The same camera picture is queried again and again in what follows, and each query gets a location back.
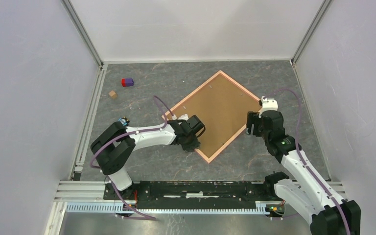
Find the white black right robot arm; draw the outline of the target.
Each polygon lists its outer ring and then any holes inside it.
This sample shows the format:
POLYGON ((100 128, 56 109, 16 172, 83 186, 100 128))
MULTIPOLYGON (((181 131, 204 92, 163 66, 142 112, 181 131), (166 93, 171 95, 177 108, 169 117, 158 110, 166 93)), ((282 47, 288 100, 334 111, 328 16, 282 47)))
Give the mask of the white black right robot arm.
POLYGON ((295 178, 275 172, 264 179, 263 194, 287 202, 309 224, 313 235, 360 234, 361 208, 324 180, 294 137, 285 133, 279 111, 247 113, 247 134, 261 137, 270 155, 295 178))

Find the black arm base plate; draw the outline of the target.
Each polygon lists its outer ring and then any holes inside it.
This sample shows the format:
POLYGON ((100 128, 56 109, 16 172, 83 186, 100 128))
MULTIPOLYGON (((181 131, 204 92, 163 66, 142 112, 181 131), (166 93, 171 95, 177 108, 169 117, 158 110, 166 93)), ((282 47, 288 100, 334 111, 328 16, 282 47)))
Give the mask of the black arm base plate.
POLYGON ((256 202, 281 205, 263 181, 140 181, 118 196, 105 184, 105 200, 135 201, 137 209, 254 209, 256 202))

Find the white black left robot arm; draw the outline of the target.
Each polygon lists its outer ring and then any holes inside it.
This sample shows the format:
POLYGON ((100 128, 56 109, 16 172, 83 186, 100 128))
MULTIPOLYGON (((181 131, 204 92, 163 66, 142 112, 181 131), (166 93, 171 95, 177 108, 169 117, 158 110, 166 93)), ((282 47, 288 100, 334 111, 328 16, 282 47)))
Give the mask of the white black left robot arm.
POLYGON ((162 124, 146 127, 116 121, 90 145, 90 165, 99 168, 116 187, 116 194, 126 200, 134 194, 133 181, 125 168, 133 152, 156 145, 179 145, 185 152, 192 152, 200 147, 199 137, 205 130, 205 124, 196 115, 166 119, 162 124))

